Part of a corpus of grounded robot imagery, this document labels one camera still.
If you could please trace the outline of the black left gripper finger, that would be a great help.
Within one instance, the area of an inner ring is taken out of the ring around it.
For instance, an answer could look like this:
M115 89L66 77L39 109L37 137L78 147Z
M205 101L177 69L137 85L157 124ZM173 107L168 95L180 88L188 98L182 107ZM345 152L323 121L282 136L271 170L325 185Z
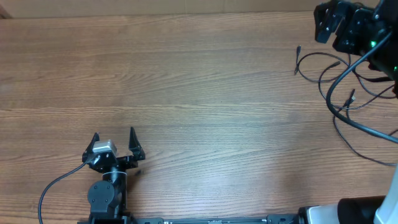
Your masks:
M83 162L86 162L88 160L88 158L94 154L94 152L93 152L94 144L95 144L95 142L97 142L99 140L100 140L99 134L98 133L94 133L94 136L93 136L91 142L89 143L88 147L86 148L86 150L82 154L82 161Z
M142 161L146 159L146 154L138 141L135 129L130 127L129 133L129 150L132 152L132 156L135 161Z

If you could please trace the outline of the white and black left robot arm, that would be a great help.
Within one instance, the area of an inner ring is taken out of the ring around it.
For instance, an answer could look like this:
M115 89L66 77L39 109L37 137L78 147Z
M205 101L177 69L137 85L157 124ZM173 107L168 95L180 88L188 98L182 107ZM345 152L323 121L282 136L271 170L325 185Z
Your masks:
M127 210L126 171L138 167L138 162L146 155L133 127L130 128L128 149L131 155L118 157L114 142L110 139L102 141L96 133L82 154L82 162L102 175L102 179L88 190L88 223L136 222Z

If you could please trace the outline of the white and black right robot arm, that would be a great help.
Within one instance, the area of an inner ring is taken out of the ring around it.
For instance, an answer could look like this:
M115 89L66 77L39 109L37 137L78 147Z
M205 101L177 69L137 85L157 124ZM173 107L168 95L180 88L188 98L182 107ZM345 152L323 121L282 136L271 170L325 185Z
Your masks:
M360 2L327 1L314 12L315 41L327 43L346 54L311 79L332 113L338 135L346 124L374 139L397 142L397 131L381 119L383 111L370 118L351 113L375 100L397 99L397 1L379 1L376 7ZM334 204L302 207L289 218L290 223L397 223L397 174L393 174L388 193L382 196L343 198Z

